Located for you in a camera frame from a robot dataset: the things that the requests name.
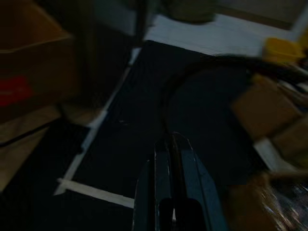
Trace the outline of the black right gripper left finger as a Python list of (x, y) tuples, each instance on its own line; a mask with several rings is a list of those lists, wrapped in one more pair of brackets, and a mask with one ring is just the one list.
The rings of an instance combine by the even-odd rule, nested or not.
[(134, 231), (169, 231), (173, 200), (170, 187), (168, 152), (158, 141), (137, 181), (133, 209)]

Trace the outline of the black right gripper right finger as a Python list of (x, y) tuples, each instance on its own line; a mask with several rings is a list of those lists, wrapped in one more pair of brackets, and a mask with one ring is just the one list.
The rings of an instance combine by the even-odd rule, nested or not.
[(180, 133), (174, 133), (181, 156), (186, 195), (184, 212), (191, 231), (228, 229), (215, 183), (191, 146)]

